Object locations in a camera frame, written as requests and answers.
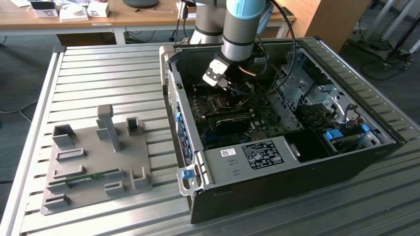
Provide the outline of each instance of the sticker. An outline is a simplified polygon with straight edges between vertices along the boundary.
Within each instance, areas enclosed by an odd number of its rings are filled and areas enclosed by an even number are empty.
[[[219,153],[221,153],[222,157],[235,155],[235,152],[234,152],[233,148],[221,150]]]
[[[110,26],[110,23],[91,23],[91,26]]]
[[[245,145],[242,146],[242,150],[250,168],[254,170],[283,163],[271,141]]]

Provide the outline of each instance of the blue latch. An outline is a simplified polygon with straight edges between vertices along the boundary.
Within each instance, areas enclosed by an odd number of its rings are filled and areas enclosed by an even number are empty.
[[[367,126],[366,124],[362,124],[362,125],[361,125],[361,129],[362,129],[362,131],[363,131],[365,133],[370,130],[370,128],[369,128],[369,126]]]
[[[175,117],[174,117],[175,121],[181,121],[182,117],[181,117],[181,112],[175,113]]]
[[[181,171],[181,178],[190,179],[195,176],[194,170],[182,170]]]
[[[341,134],[339,130],[337,130],[337,129],[327,130],[326,133],[325,133],[325,136],[326,136],[327,140],[343,137],[343,135]]]

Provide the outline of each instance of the wooden cabinet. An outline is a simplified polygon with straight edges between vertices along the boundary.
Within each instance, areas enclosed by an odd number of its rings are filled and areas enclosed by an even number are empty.
[[[370,0],[275,0],[295,16],[295,37],[318,36],[338,51]]]

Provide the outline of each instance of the robotic arm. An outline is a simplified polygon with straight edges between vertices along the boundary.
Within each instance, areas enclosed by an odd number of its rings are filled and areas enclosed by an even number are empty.
[[[209,63],[202,79],[211,86],[219,85],[223,88],[227,81],[222,79],[222,74],[230,64],[250,57],[258,25],[262,28],[266,25],[271,4],[267,0],[189,1],[197,5],[195,30],[190,43],[221,42],[221,54]]]

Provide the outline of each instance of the wire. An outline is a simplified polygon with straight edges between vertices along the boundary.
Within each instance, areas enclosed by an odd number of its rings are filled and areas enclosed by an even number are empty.
[[[250,71],[246,71],[239,65],[237,66],[237,68],[238,68],[239,71],[242,71],[245,74],[247,74],[247,75],[255,77],[255,74],[254,74],[253,72],[250,72]]]
[[[0,114],[9,114],[9,113],[14,113],[18,112],[19,115],[27,120],[29,123],[31,123],[29,117],[22,113],[23,109],[26,109],[31,104],[35,104],[38,101],[34,100],[33,102],[27,103],[26,105],[23,105],[19,109],[17,110],[11,110],[11,111],[1,111],[0,110]]]
[[[0,180],[0,184],[10,184],[10,183],[13,183],[11,180]]]
[[[0,45],[3,44],[5,41],[6,41],[6,36],[3,36],[3,40],[2,40],[2,42],[0,43]]]
[[[26,117],[26,115],[23,114],[22,111],[18,111],[19,115],[27,120],[27,122],[31,124],[31,120],[29,117]]]
[[[379,61],[381,61],[381,58],[377,57],[377,60],[374,60],[374,61],[371,61],[371,62],[367,62],[367,63],[365,63],[365,64],[362,64],[362,65],[359,66],[359,71],[361,71],[361,73],[362,73],[366,77],[369,77],[371,80],[385,81],[385,80],[389,80],[391,77],[397,76],[398,74],[401,74],[401,73],[403,72],[403,71],[401,70],[399,72],[397,72],[397,73],[394,73],[394,74],[386,76],[386,77],[382,78],[382,79],[378,79],[378,78],[373,77],[371,75],[369,75],[369,74],[365,72],[363,68],[365,68],[366,65],[370,65],[370,64],[377,63],[377,62],[379,62]]]
[[[407,1],[406,1],[406,3],[403,4],[401,10],[405,8],[406,4],[407,4],[410,1],[411,1],[411,0],[407,0]],[[393,22],[397,17],[398,17],[398,15],[395,15],[395,16],[391,18],[391,20],[387,21],[387,24],[386,24],[385,28],[382,29],[382,31],[381,31],[379,34],[378,34],[378,39],[381,39],[382,33],[383,33],[385,30],[387,29],[390,22]]]
[[[127,32],[127,34],[129,34],[135,40],[138,40],[139,43],[147,43],[147,42],[151,40],[151,38],[153,38],[153,36],[154,36],[154,33],[155,33],[155,30],[153,31],[150,38],[149,38],[146,41],[142,41],[142,40],[139,40],[137,37],[134,37],[130,32]]]
[[[361,33],[361,17],[358,18],[358,33],[359,33],[359,36],[361,36],[361,41],[365,43],[365,38],[363,38],[362,33]]]
[[[183,36],[185,36],[185,38],[187,38],[187,36],[186,36],[186,31],[185,31],[185,19],[183,19],[183,23],[182,23],[182,30],[183,30]]]
[[[283,20],[285,20],[285,22],[286,22],[286,25],[287,25],[287,27],[289,27],[289,30],[290,30],[291,43],[293,43],[291,64],[290,64],[290,66],[289,66],[289,71],[287,71],[287,74],[286,74],[285,77],[283,77],[282,82],[278,83],[277,86],[275,86],[270,91],[267,91],[267,92],[263,93],[263,94],[245,93],[245,92],[241,92],[241,91],[238,91],[238,90],[235,90],[235,89],[233,89],[233,88],[229,87],[229,89],[230,89],[233,92],[235,92],[235,93],[238,93],[238,94],[242,94],[242,95],[246,95],[246,96],[251,96],[251,97],[265,97],[265,96],[267,96],[271,92],[274,92],[274,91],[279,88],[279,86],[286,82],[286,80],[287,80],[287,78],[289,78],[289,76],[290,76],[290,74],[291,74],[293,67],[294,67],[294,60],[295,60],[295,38],[294,38],[293,28],[291,28],[290,22],[289,22],[289,20],[287,20],[287,16],[285,15],[285,13],[283,13],[283,11],[282,11],[282,9],[281,9],[281,6],[275,3],[274,0],[270,0],[270,2],[271,2],[271,4],[275,6],[275,8],[278,9],[279,14],[281,14],[281,16],[282,16],[282,18],[283,18]],[[274,67],[273,64],[270,64],[270,66],[274,68],[275,72],[277,72],[278,75],[279,75],[281,72],[279,72],[278,68]]]
[[[267,65],[267,58],[269,58],[269,55],[267,55],[267,52],[266,52],[266,50],[265,50],[265,46],[263,46],[263,44],[262,44],[259,35],[255,34],[255,36],[257,36],[257,39],[258,39],[258,41],[259,41],[261,50],[262,50],[263,56],[265,56],[263,69],[262,69],[262,71],[261,71],[258,74],[254,74],[253,72],[250,72],[250,71],[247,71],[246,69],[243,69],[241,66],[237,66],[237,68],[239,69],[239,71],[242,71],[245,74],[247,74],[247,75],[250,75],[250,76],[253,76],[253,77],[259,76],[261,74],[265,73],[266,67],[267,67],[267,66],[266,66],[266,65]]]
[[[142,32],[142,31],[139,31],[138,33],[133,33],[133,32],[127,32],[127,33],[131,33],[131,34],[134,34],[134,35],[138,35],[138,34],[141,34],[141,32]]]
[[[17,109],[17,110],[11,110],[11,111],[1,111],[1,110],[0,110],[0,113],[7,114],[7,113],[18,112],[18,111],[23,110],[25,108],[27,108],[31,104],[35,104],[37,102],[38,102],[38,101],[34,100],[33,102],[27,103],[26,105],[23,105],[23,106],[22,106],[19,109]]]
[[[151,40],[151,38],[153,38],[153,36],[154,36],[154,33],[155,33],[155,30],[153,31],[151,36],[150,36],[150,38],[145,41],[145,43],[147,43],[147,42]]]
[[[315,87],[315,83],[313,82],[310,87],[309,87],[309,89],[307,89],[307,91],[303,93],[302,97],[298,99],[297,105],[299,105],[303,102],[306,96],[309,95],[309,93],[310,93],[310,91],[313,90],[314,87]]]
[[[178,13],[177,13],[177,20],[175,20],[175,29],[174,29],[174,45],[175,45],[175,41],[177,41],[177,29],[178,29],[178,21],[179,21],[179,18],[181,18],[181,9],[182,9],[182,4],[183,1],[181,2],[181,7],[178,8]]]

